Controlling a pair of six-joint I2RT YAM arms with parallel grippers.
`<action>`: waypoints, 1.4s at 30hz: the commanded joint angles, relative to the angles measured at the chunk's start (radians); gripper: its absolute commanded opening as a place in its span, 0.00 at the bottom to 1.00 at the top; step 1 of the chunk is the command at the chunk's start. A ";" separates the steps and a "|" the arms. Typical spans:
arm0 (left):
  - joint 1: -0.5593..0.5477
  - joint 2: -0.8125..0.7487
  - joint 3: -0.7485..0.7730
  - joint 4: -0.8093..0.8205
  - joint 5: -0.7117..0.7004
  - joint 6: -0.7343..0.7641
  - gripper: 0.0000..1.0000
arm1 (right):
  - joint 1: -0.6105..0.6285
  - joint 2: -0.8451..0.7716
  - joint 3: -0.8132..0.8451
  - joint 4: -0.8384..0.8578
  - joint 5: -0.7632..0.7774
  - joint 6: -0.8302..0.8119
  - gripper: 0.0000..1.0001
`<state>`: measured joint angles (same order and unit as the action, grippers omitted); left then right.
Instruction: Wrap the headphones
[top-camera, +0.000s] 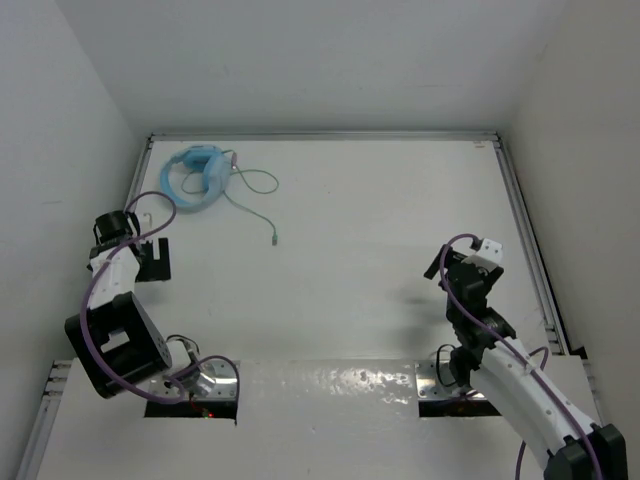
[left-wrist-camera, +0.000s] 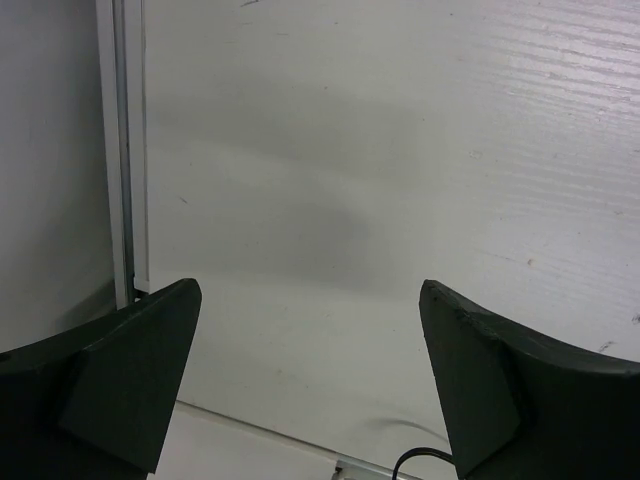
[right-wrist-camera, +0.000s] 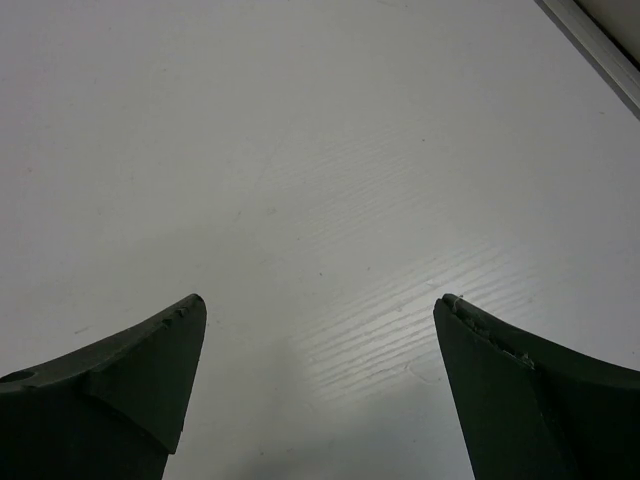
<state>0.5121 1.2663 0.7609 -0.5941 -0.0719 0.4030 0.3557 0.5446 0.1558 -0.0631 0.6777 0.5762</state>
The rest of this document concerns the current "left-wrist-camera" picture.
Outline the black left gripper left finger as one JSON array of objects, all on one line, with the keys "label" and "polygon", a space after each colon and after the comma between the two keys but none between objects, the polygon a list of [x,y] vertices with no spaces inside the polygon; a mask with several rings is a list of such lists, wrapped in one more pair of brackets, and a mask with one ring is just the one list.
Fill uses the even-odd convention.
[{"label": "black left gripper left finger", "polygon": [[159,464],[202,293],[181,279],[1,355],[4,479],[145,479]]}]

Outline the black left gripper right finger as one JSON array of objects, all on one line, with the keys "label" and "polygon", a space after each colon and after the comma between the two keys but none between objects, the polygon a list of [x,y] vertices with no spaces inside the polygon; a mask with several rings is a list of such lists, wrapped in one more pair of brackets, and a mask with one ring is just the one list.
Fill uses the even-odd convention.
[{"label": "black left gripper right finger", "polygon": [[635,479],[639,366],[426,281],[419,310],[461,479]]}]

